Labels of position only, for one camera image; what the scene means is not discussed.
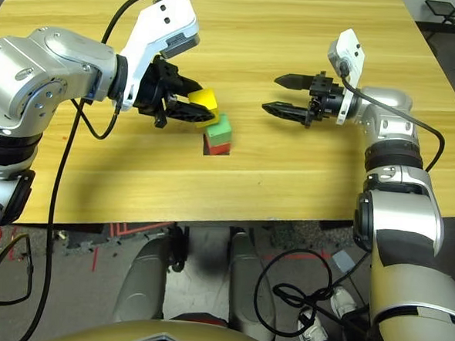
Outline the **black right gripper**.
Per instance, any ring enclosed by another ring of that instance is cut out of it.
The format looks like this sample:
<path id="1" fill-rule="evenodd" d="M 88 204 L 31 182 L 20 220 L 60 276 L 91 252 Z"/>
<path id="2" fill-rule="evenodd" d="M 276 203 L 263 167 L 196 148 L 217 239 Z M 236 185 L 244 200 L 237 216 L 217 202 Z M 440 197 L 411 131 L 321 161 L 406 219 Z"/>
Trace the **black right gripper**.
<path id="1" fill-rule="evenodd" d="M 285 102 L 263 103 L 261 108 L 273 116 L 310 127 L 313 121 L 322 121 L 339 114 L 344 90 L 332 77 L 327 77 L 325 71 L 314 77 L 285 74 L 277 77 L 275 83 L 287 89 L 307 89 L 311 99 L 307 110 Z"/>

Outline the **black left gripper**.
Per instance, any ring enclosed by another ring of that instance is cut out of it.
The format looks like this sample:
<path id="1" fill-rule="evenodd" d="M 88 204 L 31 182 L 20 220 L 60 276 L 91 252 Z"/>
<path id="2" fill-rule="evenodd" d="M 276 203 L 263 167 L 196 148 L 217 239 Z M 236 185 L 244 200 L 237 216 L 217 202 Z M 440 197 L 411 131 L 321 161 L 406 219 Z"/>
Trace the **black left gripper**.
<path id="1" fill-rule="evenodd" d="M 179 74 L 179 69 L 156 55 L 147 67 L 140 81 L 138 94 L 133 103 L 139 114 L 154 118 L 154 126 L 160 129 L 167 124 L 167 117 L 189 123 L 203 123 L 215 118 L 207 107 L 198 103 L 186 103 L 179 100 L 168 100 L 166 110 L 163 100 L 169 93 L 188 98 L 202 86 L 193 79 Z"/>

